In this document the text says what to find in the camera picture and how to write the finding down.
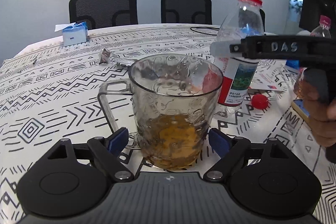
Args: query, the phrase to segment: hand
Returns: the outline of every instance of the hand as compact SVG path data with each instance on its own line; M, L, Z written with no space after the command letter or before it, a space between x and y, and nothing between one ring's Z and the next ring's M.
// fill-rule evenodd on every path
M317 89L302 81L303 106L309 112L309 126L316 142L328 147L336 143L336 100L330 105L318 102Z

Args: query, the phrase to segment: black cable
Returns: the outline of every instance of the black cable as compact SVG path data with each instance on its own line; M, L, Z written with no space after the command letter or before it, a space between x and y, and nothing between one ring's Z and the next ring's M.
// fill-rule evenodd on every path
M208 29L208 30L215 30L215 31L219 30L219 28L216 28L216 27L207 27L207 26L190 27L190 30L192 30L193 32L198 32L198 33L201 33L201 34L207 34L207 35L213 35L213 36L217 36L217 34L206 33L206 32L199 32L199 31L194 30L194 29Z

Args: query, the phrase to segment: black handle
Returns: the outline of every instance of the black handle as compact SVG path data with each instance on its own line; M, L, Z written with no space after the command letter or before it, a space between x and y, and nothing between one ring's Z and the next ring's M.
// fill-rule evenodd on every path
M331 103L336 97L336 70L326 69L325 66L309 68L304 71L304 79L317 88L321 103ZM336 144L325 149L328 161L336 163Z
M325 72L328 82L329 103L336 98L336 70L327 70ZM336 143L325 149L325 157L328 161L336 163Z

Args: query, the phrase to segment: black mesh chair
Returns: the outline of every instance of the black mesh chair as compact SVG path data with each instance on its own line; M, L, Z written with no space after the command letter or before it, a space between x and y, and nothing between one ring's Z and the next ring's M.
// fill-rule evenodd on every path
M265 12L260 9L260 15L262 19L262 24L264 25L264 31L265 31Z
M89 30L138 24L137 0L70 0L70 22L86 21Z
M161 22L212 24L211 0L161 0Z

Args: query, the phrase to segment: amber liquid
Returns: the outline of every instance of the amber liquid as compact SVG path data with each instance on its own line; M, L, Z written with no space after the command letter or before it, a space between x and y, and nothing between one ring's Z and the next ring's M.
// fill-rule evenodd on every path
M296 82L294 84L294 93L297 95L298 99L303 99L302 93L302 81L303 81L303 72L305 68L300 68L299 75L297 76Z
M193 163L202 149L209 125L195 127L188 115L160 115L138 127L144 158L162 169L178 169Z

